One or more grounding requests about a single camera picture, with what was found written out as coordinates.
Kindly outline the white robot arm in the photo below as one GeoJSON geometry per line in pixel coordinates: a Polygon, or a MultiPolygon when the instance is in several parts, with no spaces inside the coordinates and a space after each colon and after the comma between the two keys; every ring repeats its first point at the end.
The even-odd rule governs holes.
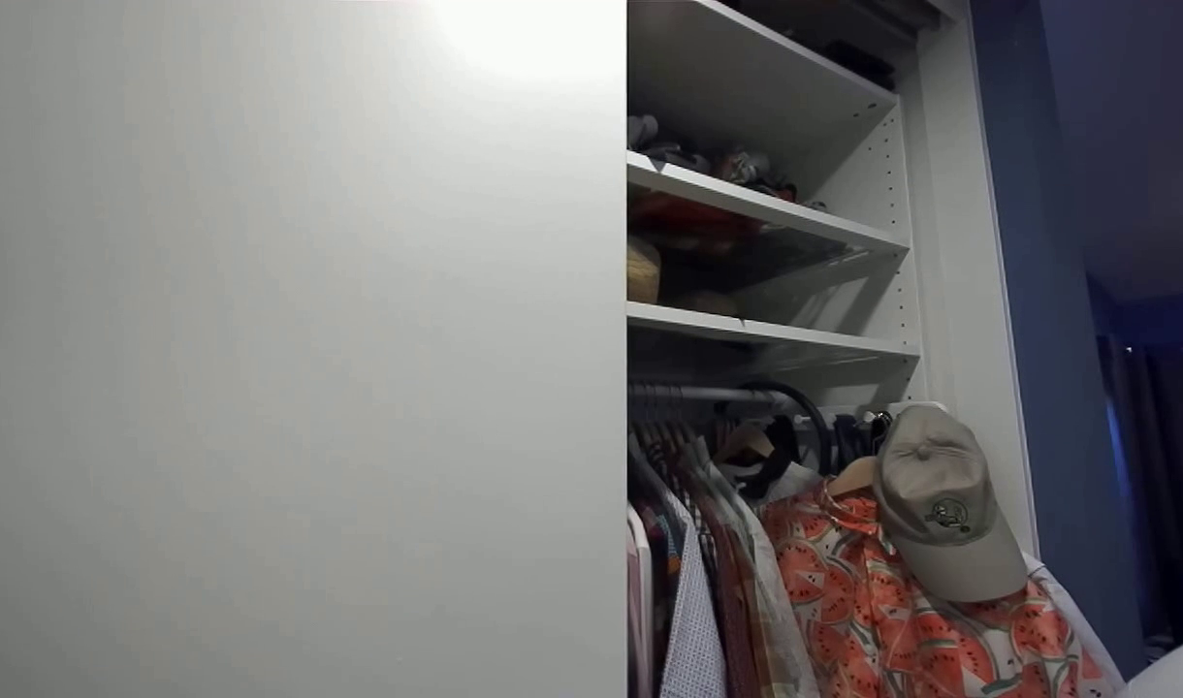
{"type": "Polygon", "coordinates": [[[1130,679],[1123,698],[1183,698],[1183,643],[1130,679]]]}

